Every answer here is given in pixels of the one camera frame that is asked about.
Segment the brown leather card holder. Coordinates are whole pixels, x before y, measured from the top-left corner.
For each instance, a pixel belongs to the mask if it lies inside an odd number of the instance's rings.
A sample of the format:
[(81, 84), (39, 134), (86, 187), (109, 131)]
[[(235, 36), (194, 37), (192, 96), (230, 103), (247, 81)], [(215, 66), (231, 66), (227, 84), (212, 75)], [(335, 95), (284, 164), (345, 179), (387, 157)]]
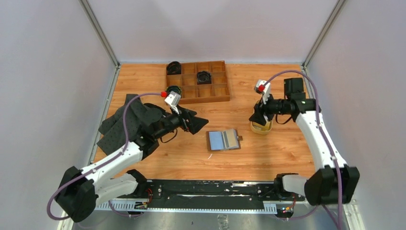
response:
[(206, 132), (207, 149), (212, 152), (241, 149), (242, 140), (236, 129)]

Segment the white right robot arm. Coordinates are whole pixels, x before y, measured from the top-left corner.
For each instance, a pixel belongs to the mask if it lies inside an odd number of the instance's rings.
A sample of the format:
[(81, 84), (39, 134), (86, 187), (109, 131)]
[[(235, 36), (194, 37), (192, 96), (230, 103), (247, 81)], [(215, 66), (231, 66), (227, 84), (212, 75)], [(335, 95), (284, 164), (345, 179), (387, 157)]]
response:
[(285, 79), (283, 99), (273, 98), (270, 84), (265, 80), (258, 80), (254, 90), (261, 99), (254, 105), (249, 121), (264, 126), (278, 115), (289, 115), (301, 130), (315, 165), (310, 178), (297, 173), (278, 174), (274, 179), (275, 197), (286, 200), (294, 193), (304, 196), (313, 206), (349, 203), (360, 172), (357, 167), (348, 166), (334, 146), (316, 100), (306, 97), (303, 79)]

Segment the yellow oval card tray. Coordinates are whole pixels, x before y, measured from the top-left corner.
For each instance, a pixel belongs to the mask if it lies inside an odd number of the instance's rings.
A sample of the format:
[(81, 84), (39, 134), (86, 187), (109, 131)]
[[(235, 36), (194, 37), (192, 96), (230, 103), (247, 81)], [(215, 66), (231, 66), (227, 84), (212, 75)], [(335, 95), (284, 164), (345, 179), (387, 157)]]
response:
[(267, 122), (266, 125), (260, 125), (256, 122), (250, 122), (250, 129), (252, 132), (260, 135), (267, 135), (272, 129), (273, 121)]

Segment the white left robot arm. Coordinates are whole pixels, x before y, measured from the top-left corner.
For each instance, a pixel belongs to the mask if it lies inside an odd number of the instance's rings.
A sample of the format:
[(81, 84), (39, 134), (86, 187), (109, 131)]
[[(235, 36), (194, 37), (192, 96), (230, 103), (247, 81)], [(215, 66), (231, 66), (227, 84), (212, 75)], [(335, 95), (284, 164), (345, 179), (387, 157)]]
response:
[(120, 118), (110, 117), (101, 126), (103, 138), (98, 145), (106, 156), (81, 169), (68, 168), (50, 199), (75, 223), (85, 220), (98, 205), (119, 196), (143, 197), (147, 191), (143, 176), (135, 176), (135, 170), (123, 176), (119, 172), (151, 155), (166, 134), (177, 129), (196, 134), (209, 122), (180, 106), (169, 114), (152, 104), (122, 107), (120, 112)]

